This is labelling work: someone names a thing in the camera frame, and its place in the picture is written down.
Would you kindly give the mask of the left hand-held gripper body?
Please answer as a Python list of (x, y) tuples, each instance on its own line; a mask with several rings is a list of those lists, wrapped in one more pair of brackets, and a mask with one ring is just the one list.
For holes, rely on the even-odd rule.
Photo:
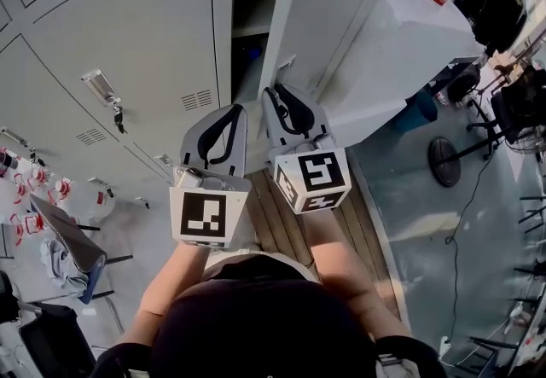
[(235, 236), (252, 185), (205, 169), (176, 166), (169, 188), (171, 232), (175, 241), (228, 249)]

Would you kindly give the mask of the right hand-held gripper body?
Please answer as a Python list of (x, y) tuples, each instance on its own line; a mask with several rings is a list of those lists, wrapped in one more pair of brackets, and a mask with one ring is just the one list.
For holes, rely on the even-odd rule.
[(334, 209), (351, 190), (346, 152), (329, 132), (305, 140), (281, 137), (268, 157), (273, 184), (296, 215)]

